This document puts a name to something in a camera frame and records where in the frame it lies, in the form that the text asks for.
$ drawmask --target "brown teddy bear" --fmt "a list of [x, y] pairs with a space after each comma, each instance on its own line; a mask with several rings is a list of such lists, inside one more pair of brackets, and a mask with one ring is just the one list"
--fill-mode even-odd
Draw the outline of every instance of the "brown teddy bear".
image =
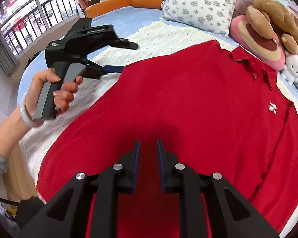
[[260, 36], [273, 39], [274, 32], [280, 34], [285, 49], [292, 54], [298, 53], [298, 27], [284, 5], [278, 1], [254, 0], [246, 10], [246, 17]]

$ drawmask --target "bracelet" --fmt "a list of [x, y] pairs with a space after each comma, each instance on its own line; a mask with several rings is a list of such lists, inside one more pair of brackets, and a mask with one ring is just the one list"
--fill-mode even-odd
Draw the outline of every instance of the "bracelet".
[[22, 120], [25, 122], [26, 125], [28, 125], [29, 127], [40, 127], [44, 121], [33, 121], [31, 116], [29, 115], [26, 107], [25, 107], [25, 99], [27, 97], [27, 93], [22, 97], [21, 103], [20, 103], [20, 114], [21, 114], [21, 118]]

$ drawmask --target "white embroidered logo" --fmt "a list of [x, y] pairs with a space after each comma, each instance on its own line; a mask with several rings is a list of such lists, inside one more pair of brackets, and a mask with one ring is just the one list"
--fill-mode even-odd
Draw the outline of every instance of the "white embroidered logo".
[[274, 114], [277, 114], [276, 109], [277, 109], [277, 106], [272, 102], [270, 102], [269, 111], [273, 111]]

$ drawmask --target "white floral pillow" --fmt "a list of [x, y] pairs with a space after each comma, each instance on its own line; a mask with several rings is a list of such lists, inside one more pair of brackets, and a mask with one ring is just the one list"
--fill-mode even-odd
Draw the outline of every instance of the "white floral pillow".
[[162, 20], [173, 20], [228, 36], [236, 0], [166, 0]]

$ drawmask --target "blue bed sheet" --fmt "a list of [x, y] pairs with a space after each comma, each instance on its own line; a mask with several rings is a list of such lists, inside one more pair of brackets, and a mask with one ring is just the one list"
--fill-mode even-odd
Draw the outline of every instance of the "blue bed sheet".
[[[119, 37], [125, 38], [137, 32], [138, 29], [144, 26], [150, 25], [152, 22], [160, 20], [160, 13], [161, 10], [156, 9], [145, 9], [145, 8], [134, 8], [132, 6], [120, 8], [115, 11], [108, 12], [104, 15], [98, 16], [92, 20], [92, 27], [93, 26], [100, 26], [100, 25], [107, 25], [112, 24], [116, 34]], [[160, 20], [168, 25], [173, 26], [187, 26], [183, 23], [173, 22], [173, 21], [166, 21]], [[217, 35], [211, 32], [203, 31], [205, 33], [211, 34], [221, 40], [228, 42], [233, 46], [238, 46], [239, 44], [236, 43], [231, 37], [223, 37], [221, 35]], [[96, 55], [98, 55], [103, 50], [107, 49], [107, 47], [101, 48], [93, 53], [90, 53], [87, 58], [92, 59]], [[27, 67], [23, 76], [21, 78], [19, 91], [18, 91], [18, 99], [17, 104], [20, 103], [22, 96], [28, 91], [32, 77], [35, 73], [46, 69], [46, 62], [45, 62], [45, 53], [42, 52], [40, 55]], [[285, 81], [284, 83], [288, 86], [291, 93], [295, 96], [298, 101], [298, 90], [294, 86], [288, 85]]]

